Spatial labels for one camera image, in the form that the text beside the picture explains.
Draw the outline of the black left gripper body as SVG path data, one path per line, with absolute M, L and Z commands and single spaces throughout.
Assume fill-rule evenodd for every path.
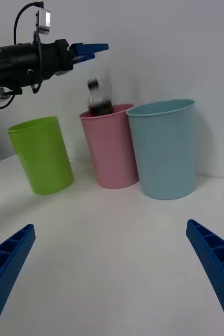
M 54 75 L 59 76 L 73 69 L 72 53 L 65 39 L 41 44 L 41 52 L 43 80 L 48 80 Z

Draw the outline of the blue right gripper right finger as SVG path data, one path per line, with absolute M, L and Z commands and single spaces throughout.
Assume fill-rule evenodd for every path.
M 192 219 L 187 222 L 186 236 L 224 312 L 224 240 Z

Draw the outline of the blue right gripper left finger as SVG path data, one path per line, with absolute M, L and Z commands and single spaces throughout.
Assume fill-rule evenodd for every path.
M 28 224 L 0 244 L 0 316 L 35 239 L 34 225 Z

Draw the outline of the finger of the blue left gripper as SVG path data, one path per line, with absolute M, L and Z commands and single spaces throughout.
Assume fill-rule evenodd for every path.
M 89 54 L 74 54 L 72 55 L 72 63 L 74 65 L 94 59 L 95 53 L 89 53 Z
M 74 51 L 75 54 L 96 54 L 102 51 L 109 50 L 108 44 L 83 44 L 77 43 L 72 44 L 70 49 Z

